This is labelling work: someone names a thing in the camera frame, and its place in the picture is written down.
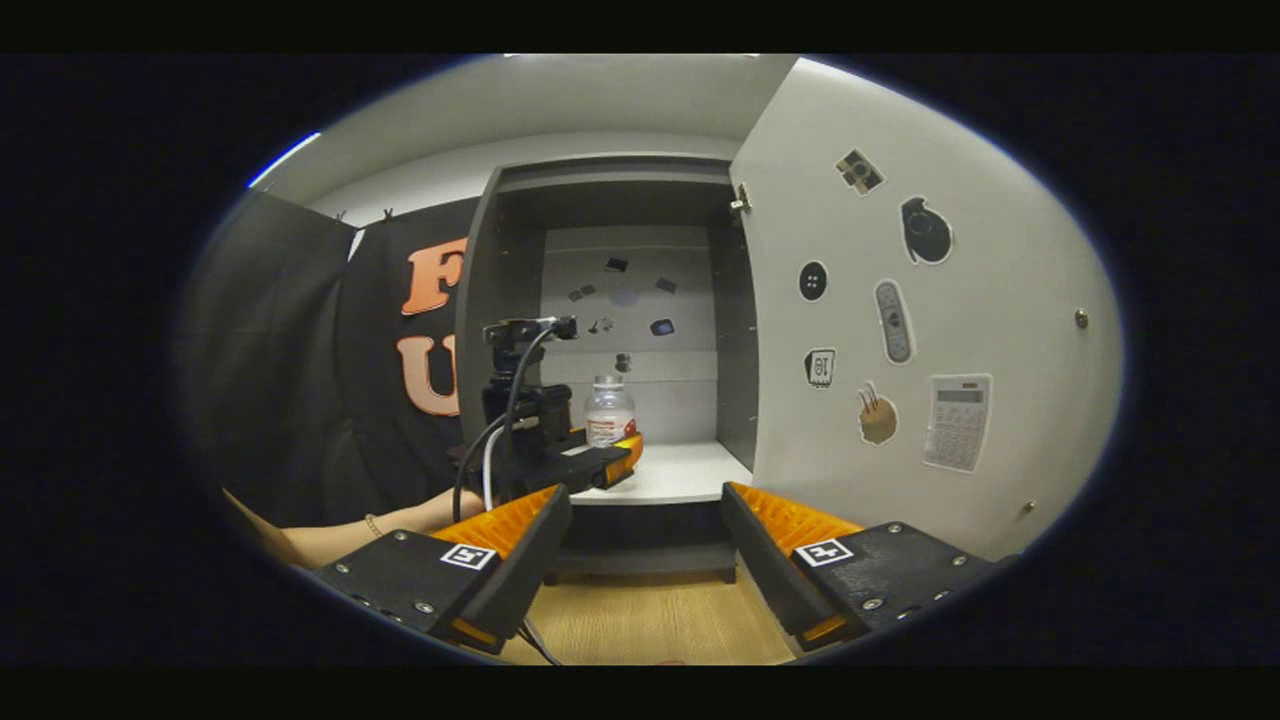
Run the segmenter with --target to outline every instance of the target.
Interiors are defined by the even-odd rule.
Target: calculator sticker
[[[876,386],[867,386],[858,391],[858,398],[863,401],[863,410],[858,415],[858,424],[863,429],[863,442],[881,446],[897,432],[897,407],[887,397],[876,392]]]
[[[973,473],[991,416],[991,375],[934,375],[924,464]]]
[[[818,389],[831,388],[836,374],[836,350],[833,347],[810,350],[804,359],[804,372],[810,386]]]

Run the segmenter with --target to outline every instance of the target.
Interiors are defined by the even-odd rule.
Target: gray cabinet side panel
[[[716,439],[748,470],[755,468],[759,351],[755,295],[746,238],[740,228],[708,229],[716,302]]]
[[[484,430],[481,393],[493,374],[484,327],[511,318],[536,318],[541,302],[547,233],[497,192],[500,174],[500,169],[494,172],[476,210],[458,291],[454,352],[462,437],[467,442]],[[536,366],[525,374],[525,382],[539,382]]]

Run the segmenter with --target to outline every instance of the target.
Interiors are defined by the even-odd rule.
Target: black curtain
[[[356,228],[252,193],[210,240],[174,332],[178,400],[201,478],[279,527],[333,525],[452,487],[456,415],[406,387],[403,338],[431,338],[430,387],[453,393],[457,287],[403,313],[410,256],[467,236],[479,199]]]
[[[356,442],[385,500],[381,510],[422,502],[453,486],[447,454],[462,442],[462,424],[456,415],[433,415],[413,404],[397,345],[403,338],[431,338],[430,386],[442,396],[453,393],[444,340],[453,334],[458,287],[431,278],[448,302],[404,314],[413,270],[410,256],[466,238],[479,205],[480,199],[472,197],[374,223],[347,266],[338,307],[338,375]]]
[[[283,527],[369,493],[338,392],[334,319],[356,229],[250,193],[209,240],[173,333],[200,478]]]

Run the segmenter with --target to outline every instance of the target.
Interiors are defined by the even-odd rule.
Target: open cabinet door
[[[1025,547],[1089,479],[1123,389],[1116,297],[1070,213],[984,138],[806,59],[730,176],[755,487],[977,555]]]

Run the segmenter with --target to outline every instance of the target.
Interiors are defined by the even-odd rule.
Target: hand sticker
[[[867,383],[865,391],[859,389],[858,397],[863,401],[863,411],[858,416],[863,441],[876,446],[884,445],[897,432],[897,409],[888,398],[877,393],[872,383]]]

